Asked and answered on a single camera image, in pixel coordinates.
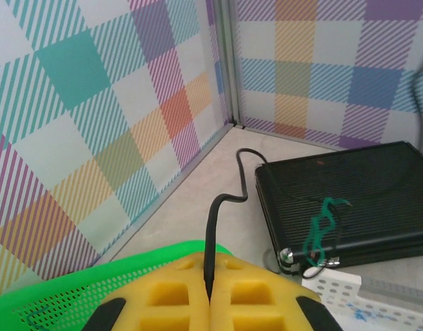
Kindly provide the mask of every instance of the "green plastic basket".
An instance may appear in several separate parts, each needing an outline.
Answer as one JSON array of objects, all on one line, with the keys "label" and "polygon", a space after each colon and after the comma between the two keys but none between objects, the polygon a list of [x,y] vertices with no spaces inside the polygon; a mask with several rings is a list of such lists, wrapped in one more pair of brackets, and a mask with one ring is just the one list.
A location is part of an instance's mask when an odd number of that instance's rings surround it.
[{"label": "green plastic basket", "polygon": [[[203,241],[185,241],[67,274],[0,297],[0,330],[80,331],[110,292],[194,252]],[[217,246],[218,252],[230,254]]]}]

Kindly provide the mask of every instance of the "white perforated container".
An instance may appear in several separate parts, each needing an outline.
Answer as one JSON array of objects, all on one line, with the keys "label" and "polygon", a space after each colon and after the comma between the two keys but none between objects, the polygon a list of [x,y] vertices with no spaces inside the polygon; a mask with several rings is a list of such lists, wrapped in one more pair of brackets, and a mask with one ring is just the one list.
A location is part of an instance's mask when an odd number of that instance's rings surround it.
[{"label": "white perforated container", "polygon": [[423,331],[423,291],[329,269],[302,285],[320,295],[344,331]]}]

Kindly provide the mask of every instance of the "black cable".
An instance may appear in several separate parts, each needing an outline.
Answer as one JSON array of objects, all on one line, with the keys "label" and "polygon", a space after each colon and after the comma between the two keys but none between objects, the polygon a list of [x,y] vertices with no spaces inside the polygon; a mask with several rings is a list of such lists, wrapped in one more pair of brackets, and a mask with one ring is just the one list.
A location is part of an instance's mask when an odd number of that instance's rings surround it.
[{"label": "black cable", "polygon": [[[421,62],[418,70],[413,74],[411,79],[411,85],[410,85],[410,91],[411,96],[415,105],[415,113],[417,114],[417,120],[418,120],[418,138],[417,138],[417,149],[420,152],[423,152],[423,111],[420,99],[418,98],[417,89],[418,89],[418,81],[421,78],[423,74],[423,61]],[[296,197],[293,196],[285,191],[282,190],[282,187],[278,184],[278,182],[275,180],[273,173],[271,172],[269,168],[269,164],[266,160],[266,158],[259,153],[256,150],[252,150],[250,148],[242,148],[237,151],[236,153],[236,160],[237,165],[239,167],[239,173],[240,173],[240,183],[242,187],[242,196],[235,196],[231,194],[220,194],[218,195],[213,202],[211,203],[210,211],[208,213],[208,222],[206,224],[206,238],[205,238],[205,253],[204,253],[204,281],[206,286],[206,292],[208,295],[208,299],[211,300],[211,294],[213,292],[213,282],[214,282],[214,271],[215,271],[215,257],[216,257],[216,227],[217,227],[217,216],[219,212],[219,207],[224,201],[230,201],[230,202],[236,202],[241,203],[245,202],[248,199],[248,191],[246,189],[246,179],[245,179],[245,172],[244,167],[242,165],[242,161],[240,159],[240,154],[243,152],[249,152],[254,155],[257,155],[262,161],[265,163],[265,169],[270,176],[270,178],[273,180],[274,183],[277,184],[277,187],[282,195],[285,197],[288,197],[290,199],[296,200],[296,201],[307,201],[307,202],[322,202],[324,198],[319,197]],[[368,194],[366,196],[363,196],[358,201],[354,201],[354,205],[359,205],[363,202],[367,202],[369,200],[374,200],[383,197],[384,195],[402,187],[408,180],[409,176],[412,173],[414,163],[411,162],[410,166],[406,169],[406,172],[401,176],[401,178],[396,181],[394,184],[390,185],[387,188],[383,188],[379,192]],[[331,256],[334,256],[337,246],[340,242],[340,238],[342,235],[342,222],[340,217],[344,216],[348,213],[351,209],[349,208],[345,212],[338,212],[335,207],[331,210],[333,213],[333,216],[337,218],[337,224],[339,225],[337,227],[337,236],[335,238],[335,242],[333,244],[333,249],[331,251]],[[323,265],[319,267],[319,269],[312,274],[311,276],[305,276],[304,272],[307,270],[307,265],[301,265],[300,272],[301,276],[304,279],[312,279],[320,274],[320,272],[323,271],[323,269],[326,267],[328,261],[328,257],[326,257],[326,260]]]}]

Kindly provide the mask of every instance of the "yellow sponge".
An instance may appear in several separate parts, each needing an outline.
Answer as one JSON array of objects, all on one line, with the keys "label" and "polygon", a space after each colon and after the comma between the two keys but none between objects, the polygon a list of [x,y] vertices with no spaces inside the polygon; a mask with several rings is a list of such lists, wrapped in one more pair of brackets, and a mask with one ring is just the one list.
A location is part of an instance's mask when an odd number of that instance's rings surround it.
[{"label": "yellow sponge", "polygon": [[312,330],[296,301],[319,297],[292,281],[227,254],[217,254],[211,302],[204,253],[189,255],[111,293],[126,300],[112,331]]}]

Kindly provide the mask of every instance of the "black router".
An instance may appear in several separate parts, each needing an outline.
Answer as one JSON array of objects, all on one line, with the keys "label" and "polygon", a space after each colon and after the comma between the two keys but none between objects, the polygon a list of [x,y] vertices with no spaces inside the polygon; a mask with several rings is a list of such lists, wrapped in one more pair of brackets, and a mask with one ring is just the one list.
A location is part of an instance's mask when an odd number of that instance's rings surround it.
[{"label": "black router", "polygon": [[[256,169],[255,177],[284,273],[302,271],[306,263],[303,242],[311,217],[320,212],[320,203],[296,201],[291,196],[332,197],[352,204],[339,208],[338,226],[322,241],[327,267],[423,255],[423,155],[410,143],[400,141],[263,164]],[[378,192],[403,177],[398,187],[379,196]],[[376,196],[363,201],[372,194]]]}]

